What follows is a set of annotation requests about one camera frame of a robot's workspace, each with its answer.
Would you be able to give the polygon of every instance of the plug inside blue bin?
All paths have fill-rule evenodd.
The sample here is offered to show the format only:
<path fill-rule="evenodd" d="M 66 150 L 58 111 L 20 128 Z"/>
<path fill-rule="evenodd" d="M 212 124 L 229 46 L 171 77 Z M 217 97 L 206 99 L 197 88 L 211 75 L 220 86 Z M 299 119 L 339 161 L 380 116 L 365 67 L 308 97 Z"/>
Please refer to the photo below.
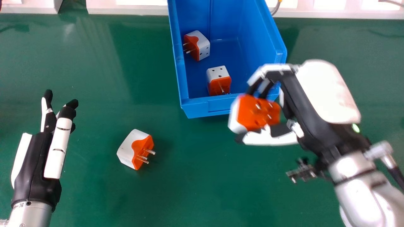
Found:
<path fill-rule="evenodd" d="M 265 0 L 168 0 L 181 108 L 188 118 L 228 114 L 247 80 L 266 63 L 285 63 L 286 47 Z M 183 36 L 195 30 L 210 41 L 210 56 L 195 61 Z M 206 70 L 225 65 L 230 94 L 209 96 Z M 275 100 L 279 85 L 268 99 Z"/>

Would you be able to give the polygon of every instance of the blue plastic bin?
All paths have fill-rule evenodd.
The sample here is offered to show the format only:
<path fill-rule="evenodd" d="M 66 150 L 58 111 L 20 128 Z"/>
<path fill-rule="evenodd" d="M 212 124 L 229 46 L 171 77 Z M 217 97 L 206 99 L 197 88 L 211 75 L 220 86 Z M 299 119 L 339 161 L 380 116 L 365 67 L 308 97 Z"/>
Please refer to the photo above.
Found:
<path fill-rule="evenodd" d="M 228 114 L 247 80 L 265 63 L 285 63 L 286 47 L 264 0 L 168 0 L 181 108 L 188 118 Z M 197 62 L 183 52 L 183 36 L 199 30 L 210 56 Z M 225 65 L 231 94 L 209 96 L 206 70 Z M 279 86 L 268 98 L 275 100 Z"/>

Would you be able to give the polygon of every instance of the green indicator light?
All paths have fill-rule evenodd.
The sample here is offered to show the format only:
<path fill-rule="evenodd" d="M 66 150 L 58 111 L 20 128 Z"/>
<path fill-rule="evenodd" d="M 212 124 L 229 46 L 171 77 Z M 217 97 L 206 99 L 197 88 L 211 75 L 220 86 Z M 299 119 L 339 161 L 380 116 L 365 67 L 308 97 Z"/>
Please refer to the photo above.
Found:
<path fill-rule="evenodd" d="M 352 128 L 356 133 L 360 132 L 359 127 L 356 124 L 352 124 Z"/>

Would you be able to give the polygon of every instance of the robotic arm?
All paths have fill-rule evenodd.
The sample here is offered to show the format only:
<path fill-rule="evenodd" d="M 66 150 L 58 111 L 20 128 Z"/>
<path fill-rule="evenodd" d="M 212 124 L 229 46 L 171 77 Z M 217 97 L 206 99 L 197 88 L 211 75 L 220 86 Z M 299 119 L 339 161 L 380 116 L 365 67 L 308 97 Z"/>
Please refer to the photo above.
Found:
<path fill-rule="evenodd" d="M 299 144 L 315 153 L 315 167 L 299 161 L 296 170 L 287 172 L 296 183 L 330 175 L 340 203 L 340 214 L 347 227 L 404 226 L 404 195 L 393 187 L 374 160 L 381 159 L 398 184 L 404 177 L 398 169 L 388 142 L 377 144 L 360 133 L 360 112 L 337 68 L 322 60 L 307 60 L 302 65 L 268 64 L 248 80 L 245 95 L 231 106 L 229 128 L 236 141 L 246 145 Z M 253 96 L 262 84 L 280 83 L 279 103 L 285 124 L 266 124 L 261 128 L 243 127 L 245 106 L 240 100 Z M 248 106 L 250 112 L 258 107 Z"/>
<path fill-rule="evenodd" d="M 73 119 L 78 101 L 68 102 L 55 115 L 52 91 L 42 97 L 40 132 L 24 133 L 18 146 L 11 173 L 14 196 L 9 220 L 0 221 L 7 227 L 47 227 L 59 202 L 62 187 L 59 181 L 70 134 L 76 128 Z"/>

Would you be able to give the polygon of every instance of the green surface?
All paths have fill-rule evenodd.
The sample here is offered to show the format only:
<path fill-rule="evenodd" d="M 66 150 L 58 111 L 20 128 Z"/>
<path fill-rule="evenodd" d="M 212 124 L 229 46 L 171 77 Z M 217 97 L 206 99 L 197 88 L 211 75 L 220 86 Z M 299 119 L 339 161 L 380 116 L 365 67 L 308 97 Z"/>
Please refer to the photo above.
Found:
<path fill-rule="evenodd" d="M 52 227 L 343 226 L 330 183 L 286 177 L 308 155 L 298 146 L 242 146 L 227 116 L 186 118 L 167 17 L 72 8 L 0 15 L 1 218 L 11 210 L 20 136 L 38 132 L 40 98 L 50 88 L 55 109 L 80 101 Z M 404 21 L 276 22 L 288 62 L 333 62 L 362 111 L 362 132 L 387 139 L 404 168 Z M 138 172 L 116 157 L 134 128 L 153 136 L 157 152 Z"/>

